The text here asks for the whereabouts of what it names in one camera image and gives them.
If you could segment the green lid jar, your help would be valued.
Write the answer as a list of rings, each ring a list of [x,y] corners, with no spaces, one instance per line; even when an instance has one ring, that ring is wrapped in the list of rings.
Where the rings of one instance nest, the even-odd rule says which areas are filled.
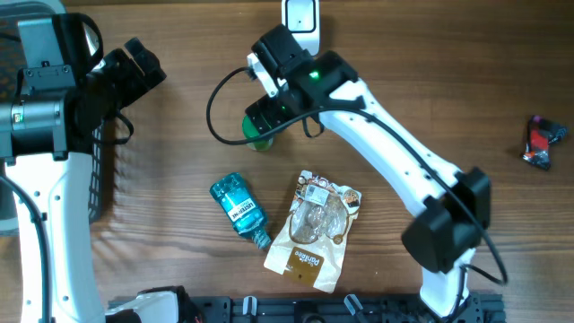
[[[260,135],[259,131],[253,124],[249,116],[245,116],[242,120],[242,131],[246,139],[251,139]],[[257,141],[249,143],[248,147],[254,151],[264,152],[268,151],[271,148],[271,146],[273,145],[273,141],[274,139],[271,137],[266,141]]]

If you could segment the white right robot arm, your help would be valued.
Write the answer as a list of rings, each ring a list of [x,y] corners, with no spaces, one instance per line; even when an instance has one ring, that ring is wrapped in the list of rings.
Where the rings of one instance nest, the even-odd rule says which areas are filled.
[[[265,96],[248,107],[257,135],[304,118],[336,133],[391,185],[413,221],[402,243],[422,267],[423,303],[451,318],[468,296],[466,272],[491,222],[491,182],[443,160],[385,111],[334,51],[313,57],[282,24],[251,48],[248,66]]]

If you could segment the teal Listerine mouthwash bottle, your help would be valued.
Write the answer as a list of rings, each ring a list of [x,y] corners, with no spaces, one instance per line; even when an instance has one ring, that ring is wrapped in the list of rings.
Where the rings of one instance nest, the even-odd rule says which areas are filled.
[[[267,215],[239,173],[226,175],[212,184],[209,192],[241,238],[252,240],[259,249],[266,249],[271,244],[265,228]]]

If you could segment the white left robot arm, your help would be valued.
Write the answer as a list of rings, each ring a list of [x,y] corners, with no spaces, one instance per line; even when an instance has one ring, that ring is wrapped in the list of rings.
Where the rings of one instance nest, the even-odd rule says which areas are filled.
[[[1,107],[1,181],[19,225],[22,321],[179,321],[172,289],[105,310],[92,264],[96,131],[165,79],[158,58],[139,39],[110,53],[46,37],[22,44],[39,60],[18,73],[13,99]]]

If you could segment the beige cookie pouch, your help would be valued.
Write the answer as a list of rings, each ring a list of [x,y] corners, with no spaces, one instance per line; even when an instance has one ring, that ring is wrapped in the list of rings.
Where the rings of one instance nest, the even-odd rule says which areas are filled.
[[[271,244],[264,267],[321,292],[334,292],[360,207],[361,192],[302,171],[285,225]]]

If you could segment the black hex wrench set pack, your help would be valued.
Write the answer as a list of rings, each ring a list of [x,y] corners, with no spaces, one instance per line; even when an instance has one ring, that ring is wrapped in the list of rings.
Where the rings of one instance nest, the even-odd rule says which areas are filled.
[[[541,170],[551,168],[550,146],[562,141],[568,128],[557,122],[533,115],[526,124],[526,149],[522,159]]]

